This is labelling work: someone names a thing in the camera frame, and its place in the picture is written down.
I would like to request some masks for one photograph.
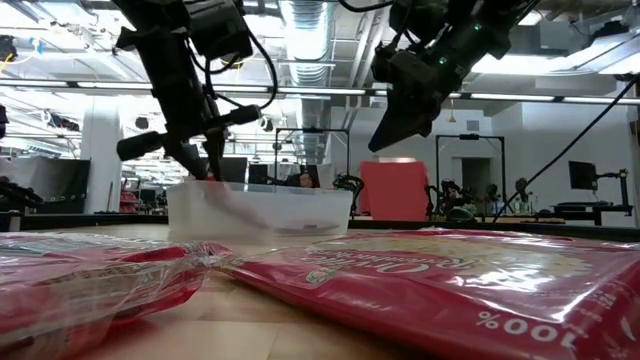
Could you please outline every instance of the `wooden table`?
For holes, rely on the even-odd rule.
[[[190,241],[165,225],[126,225],[59,230]],[[279,238],[267,243],[218,241],[234,251],[255,254],[322,238]],[[91,360],[345,360],[425,359],[365,333],[333,324],[212,273],[186,304],[109,335],[80,359]]]

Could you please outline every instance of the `clear plastic container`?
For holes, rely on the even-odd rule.
[[[346,191],[186,181],[167,191],[171,231],[196,237],[342,235]]]

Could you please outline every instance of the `table surface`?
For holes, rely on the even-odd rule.
[[[166,225],[122,225],[57,230],[188,242]],[[284,237],[264,243],[216,241],[241,254],[256,254],[320,237]],[[145,317],[79,357],[120,359],[424,359],[424,354],[333,324],[254,290],[231,277],[212,273],[187,303]]]

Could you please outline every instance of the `metal frame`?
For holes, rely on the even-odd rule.
[[[276,128],[275,156],[274,156],[274,178],[278,177],[278,135],[282,131],[301,131],[303,134],[320,134],[320,133],[343,133],[347,135],[347,175],[350,175],[351,169],[351,137],[347,129],[322,129],[322,128]]]
[[[502,168],[502,201],[507,199],[507,174],[504,136],[482,136],[477,134],[460,134],[460,135],[436,135],[436,188],[440,191],[440,139],[458,139],[461,141],[478,141],[480,139],[499,140],[500,141],[500,165]]]

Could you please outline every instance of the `red plastic package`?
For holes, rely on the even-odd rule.
[[[220,269],[442,358],[640,358],[640,252],[621,246],[429,229],[286,248]]]
[[[54,359],[97,345],[116,326],[189,300],[229,254],[209,243],[0,234],[0,357]]]

